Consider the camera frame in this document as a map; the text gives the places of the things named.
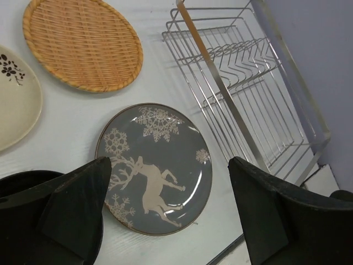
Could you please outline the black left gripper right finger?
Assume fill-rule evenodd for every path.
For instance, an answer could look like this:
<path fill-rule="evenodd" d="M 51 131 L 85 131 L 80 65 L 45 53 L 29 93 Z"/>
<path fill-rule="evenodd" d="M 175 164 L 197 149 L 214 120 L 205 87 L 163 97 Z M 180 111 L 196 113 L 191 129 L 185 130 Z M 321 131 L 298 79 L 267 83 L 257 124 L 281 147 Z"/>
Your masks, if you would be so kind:
<path fill-rule="evenodd" d="M 325 197 L 240 157 L 228 170 L 252 264 L 352 263 L 352 193 Z"/>

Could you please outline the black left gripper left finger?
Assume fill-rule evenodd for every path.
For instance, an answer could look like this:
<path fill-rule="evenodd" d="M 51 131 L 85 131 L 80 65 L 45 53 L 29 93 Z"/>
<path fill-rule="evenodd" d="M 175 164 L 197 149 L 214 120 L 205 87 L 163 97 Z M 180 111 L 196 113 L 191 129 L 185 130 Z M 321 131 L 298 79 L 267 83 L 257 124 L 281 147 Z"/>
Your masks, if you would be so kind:
<path fill-rule="evenodd" d="M 99 157 L 31 188 L 1 189 L 1 263 L 93 264 L 111 170 Z"/>

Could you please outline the round woven wicker plate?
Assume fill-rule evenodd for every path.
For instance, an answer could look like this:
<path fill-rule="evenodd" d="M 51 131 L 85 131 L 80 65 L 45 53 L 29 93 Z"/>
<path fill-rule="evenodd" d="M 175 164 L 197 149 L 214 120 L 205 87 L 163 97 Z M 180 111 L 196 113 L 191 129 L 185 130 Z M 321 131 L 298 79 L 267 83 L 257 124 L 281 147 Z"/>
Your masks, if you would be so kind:
<path fill-rule="evenodd" d="M 49 73 L 84 91 L 123 89 L 143 65 L 136 31 L 104 1 L 30 1 L 23 14 L 23 34 Z"/>

